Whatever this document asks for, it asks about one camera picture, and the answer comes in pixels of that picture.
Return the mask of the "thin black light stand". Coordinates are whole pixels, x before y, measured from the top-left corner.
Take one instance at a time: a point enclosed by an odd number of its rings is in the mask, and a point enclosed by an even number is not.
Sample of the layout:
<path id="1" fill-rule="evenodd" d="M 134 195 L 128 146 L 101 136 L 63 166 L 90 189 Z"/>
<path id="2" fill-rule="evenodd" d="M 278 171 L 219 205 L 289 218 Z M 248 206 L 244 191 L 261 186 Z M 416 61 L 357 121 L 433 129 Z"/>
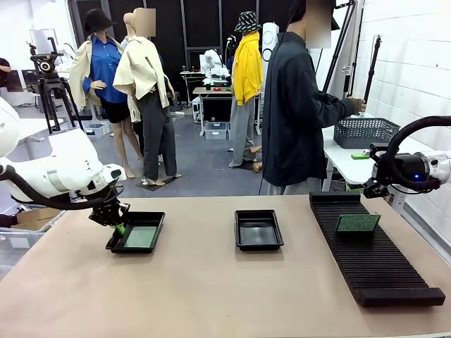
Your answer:
<path id="1" fill-rule="evenodd" d="M 367 102 L 369 99 L 369 94 L 371 91 L 371 84 L 373 81 L 373 76 L 375 73 L 375 67 L 376 67 L 376 61 L 377 61 L 377 56 L 378 56 L 378 52 L 381 46 L 381 36 L 378 35 L 374 44 L 374 49 L 373 49 L 373 54 L 371 57 L 371 64 L 370 64 L 370 68 L 369 68 L 369 73 L 368 73 L 368 79 L 366 82 L 366 88 L 365 88 L 365 92 L 364 92 L 364 101 Z"/>

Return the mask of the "person's right forearm dark sleeve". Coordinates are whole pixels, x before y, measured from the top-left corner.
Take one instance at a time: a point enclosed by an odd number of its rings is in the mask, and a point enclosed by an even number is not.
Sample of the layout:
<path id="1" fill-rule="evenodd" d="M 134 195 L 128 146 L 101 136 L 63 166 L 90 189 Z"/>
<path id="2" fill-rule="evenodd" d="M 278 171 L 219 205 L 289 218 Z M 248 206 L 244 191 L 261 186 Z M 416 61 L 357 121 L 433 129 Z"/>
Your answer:
<path id="1" fill-rule="evenodd" d="M 319 92 L 321 103 L 319 119 L 322 127 L 330 127 L 355 113 L 356 106 L 351 99 L 339 99 L 336 96 Z"/>

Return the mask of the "black studio stand poles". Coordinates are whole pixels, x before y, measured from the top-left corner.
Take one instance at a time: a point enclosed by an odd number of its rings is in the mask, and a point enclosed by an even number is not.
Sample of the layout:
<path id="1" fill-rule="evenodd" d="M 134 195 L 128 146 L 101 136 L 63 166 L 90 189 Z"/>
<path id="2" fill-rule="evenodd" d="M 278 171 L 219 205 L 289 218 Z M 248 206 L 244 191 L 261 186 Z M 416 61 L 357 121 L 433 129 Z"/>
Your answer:
<path id="1" fill-rule="evenodd" d="M 333 45 L 330 65 L 333 72 L 326 75 L 327 92 L 346 98 L 352 92 L 352 77 L 357 67 L 357 45 L 362 21 L 363 0 L 337 0 L 334 18 L 340 24 L 338 40 Z"/>

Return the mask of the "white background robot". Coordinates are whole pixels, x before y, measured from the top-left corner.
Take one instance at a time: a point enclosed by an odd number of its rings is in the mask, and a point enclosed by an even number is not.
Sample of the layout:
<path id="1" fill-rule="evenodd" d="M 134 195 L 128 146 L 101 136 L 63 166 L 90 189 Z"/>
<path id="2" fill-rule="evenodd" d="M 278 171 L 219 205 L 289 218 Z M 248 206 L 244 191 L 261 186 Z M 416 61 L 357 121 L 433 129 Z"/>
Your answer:
<path id="1" fill-rule="evenodd" d="M 202 73 L 205 75 L 205 79 L 203 80 L 205 85 L 212 84 L 213 76 L 229 76 L 228 69 L 223 65 L 221 57 L 215 49 L 209 49 L 200 56 L 200 66 Z"/>

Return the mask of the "grey plastic mesh basket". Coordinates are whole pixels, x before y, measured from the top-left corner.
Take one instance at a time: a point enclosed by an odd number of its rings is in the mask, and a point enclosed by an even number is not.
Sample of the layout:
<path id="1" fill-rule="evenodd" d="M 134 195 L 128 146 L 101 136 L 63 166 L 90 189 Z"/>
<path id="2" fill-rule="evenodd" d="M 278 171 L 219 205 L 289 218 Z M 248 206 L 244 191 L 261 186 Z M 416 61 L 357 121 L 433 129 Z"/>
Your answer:
<path id="1" fill-rule="evenodd" d="M 384 118 L 347 118 L 334 127 L 333 140 L 344 149 L 368 149 L 371 144 L 387 144 L 400 126 Z"/>

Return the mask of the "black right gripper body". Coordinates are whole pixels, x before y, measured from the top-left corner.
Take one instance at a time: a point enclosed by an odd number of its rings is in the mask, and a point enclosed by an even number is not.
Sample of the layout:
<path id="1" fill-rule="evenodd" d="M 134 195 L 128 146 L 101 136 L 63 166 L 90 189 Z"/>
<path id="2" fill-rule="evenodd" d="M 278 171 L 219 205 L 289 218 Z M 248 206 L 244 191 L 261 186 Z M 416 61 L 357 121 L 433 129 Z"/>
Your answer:
<path id="1" fill-rule="evenodd" d="M 428 166 L 423 154 L 400 153 L 385 155 L 387 161 L 388 184 L 398 184 L 403 187 L 425 187 L 428 182 Z"/>

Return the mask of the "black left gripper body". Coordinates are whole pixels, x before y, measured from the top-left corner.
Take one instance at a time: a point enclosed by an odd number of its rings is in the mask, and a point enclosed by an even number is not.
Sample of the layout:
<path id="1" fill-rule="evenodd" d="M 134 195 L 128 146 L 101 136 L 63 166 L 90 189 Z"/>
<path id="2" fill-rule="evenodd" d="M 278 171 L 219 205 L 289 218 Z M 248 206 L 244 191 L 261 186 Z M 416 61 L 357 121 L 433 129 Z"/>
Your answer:
<path id="1" fill-rule="evenodd" d="M 93 208 L 89 219 L 102 226 L 122 225 L 128 211 L 129 204 L 114 200 L 106 205 Z"/>

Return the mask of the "mannequin in cream jacket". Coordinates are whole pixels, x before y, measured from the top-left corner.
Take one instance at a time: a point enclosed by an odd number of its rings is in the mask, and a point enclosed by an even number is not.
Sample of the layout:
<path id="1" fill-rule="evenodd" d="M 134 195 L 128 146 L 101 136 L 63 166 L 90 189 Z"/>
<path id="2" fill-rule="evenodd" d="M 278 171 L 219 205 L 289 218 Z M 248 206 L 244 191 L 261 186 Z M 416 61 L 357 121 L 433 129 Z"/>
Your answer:
<path id="1" fill-rule="evenodd" d="M 144 186 L 162 186 L 159 179 L 159 159 L 167 177 L 179 178 L 175 132 L 168 93 L 173 87 L 163 71 L 160 55 L 149 40 L 156 32 L 156 11 L 136 8 L 126 13 L 123 21 L 128 42 L 119 61 L 113 87 L 127 94 L 137 104 L 144 137 Z"/>

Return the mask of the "white round-front appliance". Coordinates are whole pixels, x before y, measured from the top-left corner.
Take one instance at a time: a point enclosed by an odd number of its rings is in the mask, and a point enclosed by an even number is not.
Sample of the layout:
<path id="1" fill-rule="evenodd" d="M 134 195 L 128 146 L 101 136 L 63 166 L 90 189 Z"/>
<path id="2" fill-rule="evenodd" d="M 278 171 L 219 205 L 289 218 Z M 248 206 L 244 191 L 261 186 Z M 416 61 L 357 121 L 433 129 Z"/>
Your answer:
<path id="1" fill-rule="evenodd" d="M 267 22 L 263 24 L 261 56 L 266 62 L 270 60 L 273 48 L 278 42 L 278 33 L 279 26 L 274 22 Z"/>

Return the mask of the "background work table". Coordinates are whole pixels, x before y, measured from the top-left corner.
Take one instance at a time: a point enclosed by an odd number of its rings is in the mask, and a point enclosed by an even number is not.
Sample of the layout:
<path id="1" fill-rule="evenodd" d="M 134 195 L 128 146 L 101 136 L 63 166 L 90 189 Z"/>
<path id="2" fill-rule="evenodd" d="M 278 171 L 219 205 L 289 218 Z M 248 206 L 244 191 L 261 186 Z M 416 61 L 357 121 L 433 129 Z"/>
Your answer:
<path id="1" fill-rule="evenodd" d="M 205 135 L 207 123 L 225 123 L 225 127 L 229 126 L 232 106 L 229 87 L 196 87 L 193 95 L 192 114 L 194 121 L 200 123 L 201 137 Z"/>

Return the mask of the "black ESD tray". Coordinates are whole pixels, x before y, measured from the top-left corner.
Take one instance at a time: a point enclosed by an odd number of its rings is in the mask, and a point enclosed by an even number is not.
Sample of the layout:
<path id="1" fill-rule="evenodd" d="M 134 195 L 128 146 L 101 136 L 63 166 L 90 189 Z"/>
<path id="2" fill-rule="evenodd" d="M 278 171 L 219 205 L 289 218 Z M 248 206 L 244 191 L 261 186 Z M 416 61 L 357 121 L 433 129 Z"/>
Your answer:
<path id="1" fill-rule="evenodd" d="M 163 228 L 164 212 L 128 212 L 123 222 L 125 234 L 123 236 L 111 236 L 105 249 L 114 254 L 150 254 L 158 241 Z M 125 241 L 134 227 L 157 227 L 152 245 L 149 248 L 126 248 Z"/>
<path id="2" fill-rule="evenodd" d="M 241 251 L 277 251 L 283 237 L 274 210 L 235 212 L 235 244 Z"/>

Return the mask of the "green circuit board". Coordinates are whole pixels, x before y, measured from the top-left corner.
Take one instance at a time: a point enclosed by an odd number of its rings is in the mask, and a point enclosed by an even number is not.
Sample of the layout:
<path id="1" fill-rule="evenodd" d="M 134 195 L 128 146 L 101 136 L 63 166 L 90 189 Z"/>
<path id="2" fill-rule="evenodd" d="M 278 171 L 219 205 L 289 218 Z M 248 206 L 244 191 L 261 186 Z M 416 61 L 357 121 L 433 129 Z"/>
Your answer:
<path id="1" fill-rule="evenodd" d="M 377 214 L 340 215 L 335 231 L 337 233 L 374 232 L 380 219 L 381 216 Z"/>
<path id="2" fill-rule="evenodd" d="M 149 248 L 152 245 L 157 227 L 134 227 L 125 241 L 126 248 Z"/>

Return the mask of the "mannequin in blue shirt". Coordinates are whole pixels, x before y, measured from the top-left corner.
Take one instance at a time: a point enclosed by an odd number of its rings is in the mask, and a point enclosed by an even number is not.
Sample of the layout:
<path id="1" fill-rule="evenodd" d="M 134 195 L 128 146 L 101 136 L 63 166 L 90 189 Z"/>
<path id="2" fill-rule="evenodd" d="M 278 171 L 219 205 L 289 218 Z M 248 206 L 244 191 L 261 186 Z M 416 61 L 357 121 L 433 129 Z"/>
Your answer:
<path id="1" fill-rule="evenodd" d="M 135 175 L 128 163 L 123 138 L 128 138 L 140 160 L 144 158 L 132 128 L 128 96 L 113 87 L 123 50 L 107 34 L 107 29 L 88 34 L 75 54 L 68 82 L 77 107 L 84 108 L 90 102 L 106 113 L 125 174 L 132 179 Z"/>

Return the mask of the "black brimmed hat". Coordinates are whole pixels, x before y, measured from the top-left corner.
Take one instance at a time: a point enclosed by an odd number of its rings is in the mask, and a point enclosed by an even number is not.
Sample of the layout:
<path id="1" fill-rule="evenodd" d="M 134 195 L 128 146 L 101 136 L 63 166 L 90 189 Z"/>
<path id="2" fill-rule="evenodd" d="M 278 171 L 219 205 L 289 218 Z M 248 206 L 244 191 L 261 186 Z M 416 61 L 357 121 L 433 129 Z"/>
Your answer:
<path id="1" fill-rule="evenodd" d="M 87 12 L 84 30 L 87 34 L 93 34 L 110 28 L 115 24 L 100 8 L 93 8 Z"/>

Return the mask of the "white side table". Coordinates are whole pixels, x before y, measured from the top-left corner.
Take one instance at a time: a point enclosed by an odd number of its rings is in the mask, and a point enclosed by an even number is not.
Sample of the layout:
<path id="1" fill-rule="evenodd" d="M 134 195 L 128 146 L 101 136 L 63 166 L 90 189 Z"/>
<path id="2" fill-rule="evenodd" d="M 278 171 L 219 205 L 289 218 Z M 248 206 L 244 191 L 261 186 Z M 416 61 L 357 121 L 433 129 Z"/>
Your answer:
<path id="1" fill-rule="evenodd" d="M 333 140 L 334 127 L 322 129 L 324 151 L 334 168 L 352 184 L 366 182 L 372 174 L 374 161 L 354 160 L 351 155 L 362 149 L 343 149 Z M 400 145 L 401 153 L 413 154 L 427 151 L 450 151 L 451 127 L 428 127 L 406 138 Z"/>

